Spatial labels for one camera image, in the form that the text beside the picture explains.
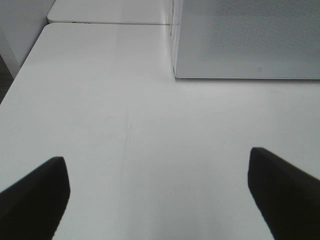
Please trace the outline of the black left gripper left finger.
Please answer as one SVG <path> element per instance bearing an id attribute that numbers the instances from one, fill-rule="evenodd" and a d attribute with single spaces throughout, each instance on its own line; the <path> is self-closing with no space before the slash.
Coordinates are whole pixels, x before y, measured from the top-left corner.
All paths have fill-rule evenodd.
<path id="1" fill-rule="evenodd" d="M 52 157 L 0 193 L 0 238 L 53 239 L 69 198 L 65 159 Z"/>

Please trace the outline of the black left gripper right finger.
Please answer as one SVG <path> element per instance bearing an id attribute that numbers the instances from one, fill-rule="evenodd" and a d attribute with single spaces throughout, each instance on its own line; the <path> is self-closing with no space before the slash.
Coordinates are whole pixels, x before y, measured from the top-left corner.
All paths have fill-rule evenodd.
<path id="1" fill-rule="evenodd" d="M 319 179 L 263 147 L 253 147 L 247 184 L 275 240 L 320 238 Z"/>

